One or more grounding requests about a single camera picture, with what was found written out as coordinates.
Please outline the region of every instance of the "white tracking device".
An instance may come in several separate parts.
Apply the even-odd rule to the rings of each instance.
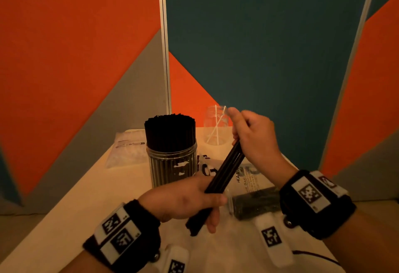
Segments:
[[[277,221],[271,212],[267,212],[253,219],[262,242],[265,246],[267,254],[272,263],[278,267],[283,268],[294,263],[294,256],[284,238]]]
[[[160,257],[151,265],[155,266],[159,273],[184,273],[187,271],[190,252],[177,245],[167,245],[166,249],[159,249]]]

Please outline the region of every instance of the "clear glass jar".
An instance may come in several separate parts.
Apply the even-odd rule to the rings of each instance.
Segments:
[[[204,141],[210,145],[223,145],[229,137],[229,117],[224,106],[210,106],[206,110],[204,126]]]

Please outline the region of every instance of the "black cable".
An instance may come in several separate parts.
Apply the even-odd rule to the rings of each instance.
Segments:
[[[328,258],[328,257],[323,256],[323,255],[320,255],[320,254],[316,254],[316,253],[312,253],[312,252],[307,252],[307,251],[300,251],[300,250],[294,250],[294,251],[292,251],[292,254],[294,254],[294,255],[298,255],[298,254],[312,255],[312,256],[315,256],[315,257],[319,257],[319,258],[322,258],[322,259],[331,261],[332,263],[334,263],[334,264],[336,264],[336,265],[338,265],[338,266],[341,267],[340,263],[337,262],[336,260],[333,260],[333,259],[331,259],[331,258]]]

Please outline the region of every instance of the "wrist strap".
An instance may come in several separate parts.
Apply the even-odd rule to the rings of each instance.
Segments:
[[[318,240],[331,236],[356,210],[347,191],[319,171],[299,170],[280,190],[282,212]]]
[[[138,272],[157,254],[160,221],[138,200],[114,210],[83,248],[113,272]]]

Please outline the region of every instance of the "qr code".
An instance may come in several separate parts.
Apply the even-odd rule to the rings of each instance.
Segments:
[[[326,178],[324,175],[319,177],[319,180],[321,180],[327,187],[329,188],[335,188],[337,185],[335,185],[332,181],[330,181],[328,178]]]
[[[312,204],[322,197],[321,193],[317,191],[316,188],[311,184],[308,184],[299,190],[299,194],[307,201],[308,204]]]
[[[105,234],[110,234],[119,224],[121,220],[119,216],[115,213],[109,219],[107,219],[103,224],[102,228],[104,229]]]
[[[265,230],[262,230],[262,235],[263,235],[263,237],[266,241],[266,244],[269,248],[281,243],[281,238],[278,235],[277,230],[274,226],[267,228]]]
[[[170,262],[169,270],[167,271],[167,273],[183,273],[184,267],[185,267],[184,263],[181,263],[180,261],[173,259]]]
[[[123,228],[118,235],[111,239],[110,242],[114,246],[115,250],[117,250],[119,254],[122,254],[123,251],[125,251],[133,241],[134,239],[130,233],[126,230],[126,228]]]

